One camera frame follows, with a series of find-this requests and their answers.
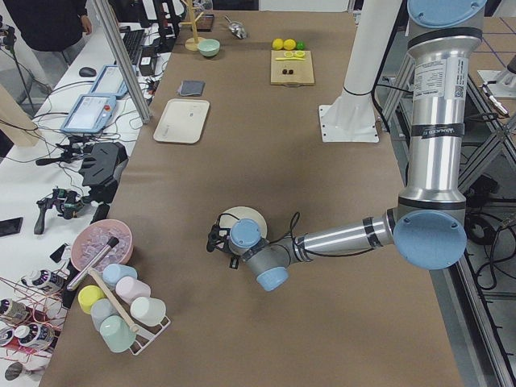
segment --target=keyboard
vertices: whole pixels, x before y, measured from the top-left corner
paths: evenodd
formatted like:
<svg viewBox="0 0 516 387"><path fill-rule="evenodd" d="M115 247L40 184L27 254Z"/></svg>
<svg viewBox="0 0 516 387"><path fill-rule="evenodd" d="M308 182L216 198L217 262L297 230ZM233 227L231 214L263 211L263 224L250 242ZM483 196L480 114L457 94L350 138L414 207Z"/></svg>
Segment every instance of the keyboard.
<svg viewBox="0 0 516 387"><path fill-rule="evenodd" d="M133 65L138 65L139 57L142 53L142 43L144 41L144 30L128 31L123 36L123 44L126 46L127 54Z"/></svg>

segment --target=person's hand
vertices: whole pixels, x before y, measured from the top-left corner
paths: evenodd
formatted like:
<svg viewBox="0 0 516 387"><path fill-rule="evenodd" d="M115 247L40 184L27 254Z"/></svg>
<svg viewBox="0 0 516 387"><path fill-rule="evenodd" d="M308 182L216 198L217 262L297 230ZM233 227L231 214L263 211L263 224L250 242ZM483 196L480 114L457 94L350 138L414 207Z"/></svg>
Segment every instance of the person's hand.
<svg viewBox="0 0 516 387"><path fill-rule="evenodd" d="M91 20L89 20L89 17L87 15L81 16L81 24L82 24L82 30L87 35L90 35L93 32L93 30L94 30L93 25L91 24Z"/></svg>

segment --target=lemon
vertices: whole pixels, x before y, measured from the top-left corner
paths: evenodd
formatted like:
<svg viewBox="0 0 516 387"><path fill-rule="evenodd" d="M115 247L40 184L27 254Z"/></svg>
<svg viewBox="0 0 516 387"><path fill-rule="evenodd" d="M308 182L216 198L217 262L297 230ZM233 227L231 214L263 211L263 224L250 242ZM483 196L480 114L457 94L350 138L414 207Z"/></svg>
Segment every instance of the lemon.
<svg viewBox="0 0 516 387"><path fill-rule="evenodd" d="M273 40L273 50L281 50L283 48L283 39L276 38Z"/></svg>
<svg viewBox="0 0 516 387"><path fill-rule="evenodd" d="M296 48L296 41L294 39L287 39L283 42L283 48L285 50L294 50Z"/></svg>

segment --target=white table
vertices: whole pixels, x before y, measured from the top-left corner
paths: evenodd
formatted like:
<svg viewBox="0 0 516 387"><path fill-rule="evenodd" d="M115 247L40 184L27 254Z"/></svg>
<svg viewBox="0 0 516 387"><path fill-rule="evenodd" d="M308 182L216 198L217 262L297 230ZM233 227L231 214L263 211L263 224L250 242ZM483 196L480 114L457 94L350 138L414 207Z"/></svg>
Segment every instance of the white table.
<svg viewBox="0 0 516 387"><path fill-rule="evenodd" d="M132 29L139 28L138 24L130 24ZM157 37L149 28L150 35L145 44L152 42ZM158 77L162 73L170 54L163 54L156 64ZM64 122L65 114L47 114L50 112L69 112L80 94L89 92L94 78L79 76L82 67L92 67L100 71L103 65L114 63L114 57L110 51L106 37L101 28L98 28L89 38L85 48L79 57L72 63L66 74L56 85L56 92L51 94L41 106L34 122L41 128L41 134L45 141L53 145L55 143L67 144L65 137L59 132ZM146 77L139 77L142 89L145 88ZM89 83L75 84L75 82L91 81ZM103 135L106 139L122 142L125 145L127 154L130 156L138 138L141 120L135 110L135 106L129 95L117 102L113 116L107 124ZM49 258L61 244L73 244L76 236L86 228L93 217L94 206L85 206L77 218L65 220L57 217L57 211L52 208L47 211L45 231L42 235L34 234L34 225L39 216L39 209L35 204L37 200L49 195L52 188L59 186L64 189L74 189L78 193L88 194L88 187L82 187L82 176L76 171L81 167L81 161L74 161L71 164L62 163L66 170L58 164L36 166L34 159L48 157L48 149L51 157L58 157L60 149L54 150L44 141L39 141L33 148L20 148L14 146L7 157L0 163L0 181L2 182L2 198L0 199L0 218L23 217L23 225L19 234L2 237L0 239L0 277L9 281L18 281L21 277L29 274L34 269L49 269L56 271L65 266L62 262L55 264ZM64 258L69 257L69 250L65 252ZM0 299L17 298L13 289L0 282ZM5 350L0 349L0 356L4 356ZM32 357L27 364L28 368L35 368L37 365L46 364L48 359ZM27 377L20 377L14 381L6 381L3 373L10 364L10 361L0 360L0 385L10 387L34 386L39 382L31 381Z"/></svg>

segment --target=green bowl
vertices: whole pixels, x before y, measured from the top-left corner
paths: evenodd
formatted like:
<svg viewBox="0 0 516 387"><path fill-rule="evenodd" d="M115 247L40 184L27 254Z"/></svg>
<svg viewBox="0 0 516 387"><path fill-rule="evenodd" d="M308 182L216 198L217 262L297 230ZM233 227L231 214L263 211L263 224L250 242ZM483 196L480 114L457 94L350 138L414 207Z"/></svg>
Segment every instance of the green bowl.
<svg viewBox="0 0 516 387"><path fill-rule="evenodd" d="M215 39L205 39L199 42L197 48L203 56L209 58L218 54L220 43Z"/></svg>

